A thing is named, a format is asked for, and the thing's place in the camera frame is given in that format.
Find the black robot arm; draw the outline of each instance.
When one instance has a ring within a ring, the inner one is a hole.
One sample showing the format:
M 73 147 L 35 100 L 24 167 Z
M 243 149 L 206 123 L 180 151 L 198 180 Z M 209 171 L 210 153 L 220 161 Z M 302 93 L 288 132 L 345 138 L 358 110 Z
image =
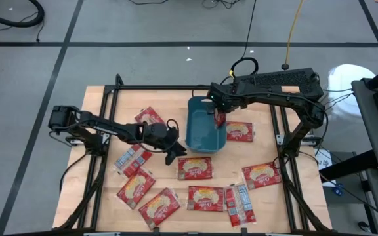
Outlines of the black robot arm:
M 278 152 L 282 156 L 296 157 L 299 154 L 301 140 L 312 128 L 323 124 L 325 108 L 321 103 L 312 101 L 300 93 L 284 92 L 284 85 L 258 87 L 251 83 L 238 81 L 229 85 L 211 83 L 207 97 L 211 99 L 219 113 L 230 113 L 236 108 L 259 102 L 293 109 L 299 116 L 300 123 L 295 130 L 285 134 Z
M 56 134 L 67 132 L 73 139 L 84 143 L 86 150 L 92 155 L 105 152 L 103 136 L 92 134 L 87 128 L 117 136 L 127 144 L 147 144 L 159 152 L 167 152 L 166 165 L 170 165 L 176 157 L 186 155 L 186 149 L 179 144 L 179 131 L 161 123 L 119 124 L 93 115 L 88 111 L 80 111 L 75 106 L 54 106 L 49 120 L 49 128 Z

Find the teal plastic bowl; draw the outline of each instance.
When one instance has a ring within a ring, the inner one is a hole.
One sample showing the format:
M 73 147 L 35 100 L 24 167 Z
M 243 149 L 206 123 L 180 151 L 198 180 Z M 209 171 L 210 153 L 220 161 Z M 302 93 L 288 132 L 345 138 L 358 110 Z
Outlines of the teal plastic bowl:
M 208 114 L 214 103 L 205 96 L 195 96 L 188 101 L 186 144 L 197 153 L 215 153 L 226 144 L 226 124 L 215 128 L 214 116 Z

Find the red snack packet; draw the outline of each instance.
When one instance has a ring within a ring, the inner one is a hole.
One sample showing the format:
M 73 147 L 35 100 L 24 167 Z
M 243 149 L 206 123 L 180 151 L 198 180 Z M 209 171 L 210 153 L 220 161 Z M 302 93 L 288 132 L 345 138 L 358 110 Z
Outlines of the red snack packet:
M 139 168 L 117 193 L 117 196 L 131 209 L 134 209 L 155 182 L 156 180 L 152 177 L 151 172 Z
M 215 108 L 214 121 L 215 121 L 215 128 L 220 128 L 226 122 L 226 114 L 219 113 L 218 110 Z
M 281 182 L 281 176 L 272 163 L 265 163 L 241 169 L 249 189 L 256 189 Z
M 253 124 L 246 122 L 227 121 L 227 140 L 230 141 L 253 141 Z
M 125 152 L 116 162 L 119 173 L 131 177 L 150 157 L 152 153 L 145 151 L 140 145 L 135 144 Z
M 224 210 L 224 189 L 222 187 L 189 186 L 188 210 Z
M 213 177 L 213 165 L 210 157 L 179 158 L 179 180 L 204 180 Z
M 150 229 L 154 229 L 179 209 L 176 193 L 168 187 L 138 209 Z
M 225 192 L 228 215 L 233 227 L 248 222 L 256 222 L 245 184 L 226 187 Z
M 141 113 L 139 113 L 135 120 L 139 123 L 142 123 L 146 121 L 149 125 L 154 123 L 164 123 L 163 119 L 152 109 L 152 107 L 147 107 L 146 109 L 142 110 Z

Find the white object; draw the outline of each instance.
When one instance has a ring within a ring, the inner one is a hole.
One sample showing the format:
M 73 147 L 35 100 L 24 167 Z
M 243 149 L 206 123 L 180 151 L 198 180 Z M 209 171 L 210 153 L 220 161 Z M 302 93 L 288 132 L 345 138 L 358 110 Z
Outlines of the white object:
M 319 162 L 319 170 L 322 170 L 323 168 L 326 168 L 326 167 L 330 167 L 332 165 L 331 153 L 324 149 L 319 150 L 318 154 L 316 155 L 316 160 L 318 160 Z M 331 182 L 326 182 L 326 183 L 323 183 L 322 185 L 324 187 L 335 187 L 335 185 L 332 184 Z
M 327 89 L 351 89 L 351 82 L 361 80 L 362 78 L 373 78 L 374 76 L 373 72 L 362 66 L 343 64 L 329 71 Z M 352 93 L 351 90 L 328 92 L 328 99 L 329 101 L 333 101 L 342 95 L 350 93 Z M 331 106 L 333 107 L 327 111 L 329 126 L 324 138 L 324 146 L 336 149 L 337 151 L 356 151 L 357 153 L 371 149 L 355 96 L 352 94 L 347 99 L 335 104 L 336 101 L 326 105 L 326 109 Z

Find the wooden table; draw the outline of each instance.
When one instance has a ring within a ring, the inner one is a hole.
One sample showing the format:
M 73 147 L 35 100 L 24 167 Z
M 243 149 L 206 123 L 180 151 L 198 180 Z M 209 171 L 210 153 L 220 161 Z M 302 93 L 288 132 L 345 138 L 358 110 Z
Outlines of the wooden table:
M 87 87 L 82 110 L 98 114 L 102 100 L 103 87 Z M 206 90 L 197 90 L 195 95 L 205 95 Z M 180 126 L 179 142 L 186 146 L 186 118 L 187 102 L 191 97 L 190 90 L 120 90 L 115 111 L 115 122 L 134 123 L 134 116 L 148 106 L 152 106 L 164 119 L 175 119 Z M 277 109 L 279 124 L 282 127 L 279 109 Z M 287 110 L 291 130 L 297 126 L 299 119 L 294 111 Z M 163 153 L 155 153 L 144 167 L 153 172 L 156 183 L 139 202 L 135 210 L 131 210 L 116 197 L 116 193 L 126 182 L 114 167 L 114 162 L 129 148 L 130 145 L 113 137 L 110 143 L 108 164 L 104 178 L 102 199 L 98 215 L 97 231 L 149 231 L 137 208 L 157 195 L 163 188 L 173 188 L 179 196 L 182 207 L 172 214 L 160 226 L 160 231 L 172 232 L 228 232 L 239 233 L 239 227 L 232 227 L 227 212 L 204 212 L 186 210 L 188 186 L 216 186 L 224 187 L 233 183 L 241 183 L 242 167 L 271 162 L 276 156 L 276 144 L 269 105 L 251 104 L 247 109 L 237 110 L 228 114 L 229 121 L 246 121 L 255 123 L 256 137 L 253 143 L 227 142 L 226 145 L 212 156 L 214 176 L 210 180 L 177 180 L 177 162 L 170 166 L 164 164 Z M 313 155 L 311 147 L 302 147 L 301 151 Z M 70 154 L 69 165 L 84 153 L 84 147 L 74 147 Z M 188 152 L 187 157 L 200 157 Z M 64 186 L 60 195 L 53 226 L 59 226 L 74 211 L 83 197 L 83 190 L 90 158 L 86 158 L 74 166 L 64 179 Z M 331 228 L 329 212 L 319 172 L 315 161 L 306 155 L 297 158 L 299 177 L 305 201 L 323 224 Z M 249 191 L 252 201 L 256 224 L 244 227 L 250 233 L 288 233 L 289 223 L 284 201 L 282 184 L 266 186 Z M 296 213 L 297 229 L 301 228 L 298 205 L 293 199 Z M 89 226 L 93 202 L 89 203 L 86 226 Z

